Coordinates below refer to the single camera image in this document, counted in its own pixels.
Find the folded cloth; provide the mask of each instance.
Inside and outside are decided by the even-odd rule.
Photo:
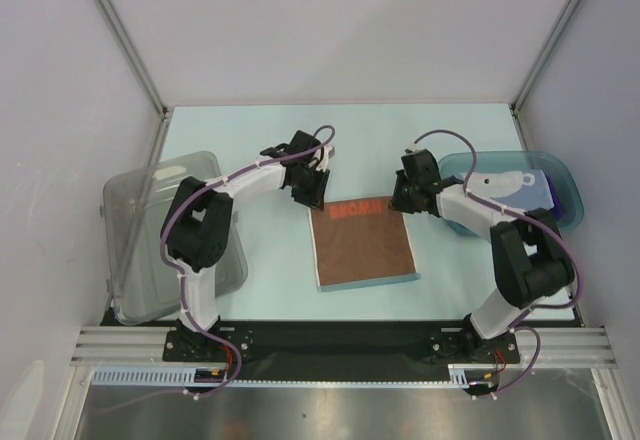
[[[325,204],[311,210],[316,276],[321,291],[420,278],[404,217],[391,197]]]

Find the white panel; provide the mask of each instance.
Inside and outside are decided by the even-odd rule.
[[[604,324],[640,405],[640,0],[586,0],[524,111],[536,148],[564,160],[585,218],[569,238],[583,309]]]
[[[114,0],[169,104],[510,102],[566,0]]]
[[[0,0],[0,19],[0,405],[42,360],[41,439],[106,300],[102,186],[144,163],[158,118],[92,0]]]

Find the white table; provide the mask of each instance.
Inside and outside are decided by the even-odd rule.
[[[326,200],[391,195],[404,148],[418,135],[448,128],[477,150],[520,150],[506,104],[282,105],[176,108],[162,160],[200,150],[218,157],[223,172],[252,162],[266,147],[288,142],[297,129],[330,123],[336,155]],[[424,141],[436,158],[464,152],[444,135]],[[461,319],[495,288],[490,245],[460,237],[442,220],[407,215],[421,278],[354,290],[317,290],[307,209],[289,191],[270,193],[242,209],[238,232],[249,278],[220,298],[227,320]],[[563,303],[563,290],[548,302]],[[536,311],[530,318],[573,319],[570,310]]]

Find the gray wall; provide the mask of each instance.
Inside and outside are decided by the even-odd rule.
[[[144,163],[158,118],[92,0],[0,0],[0,20],[0,438],[41,360],[42,439],[79,328],[104,306],[102,186]]]
[[[640,0],[586,0],[523,120],[533,146],[576,178],[585,219],[569,240],[587,275],[583,309],[606,326],[640,405]]]

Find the brown towel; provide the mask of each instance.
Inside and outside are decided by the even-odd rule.
[[[388,208],[390,201],[362,198],[311,211],[321,290],[419,278],[404,218]]]

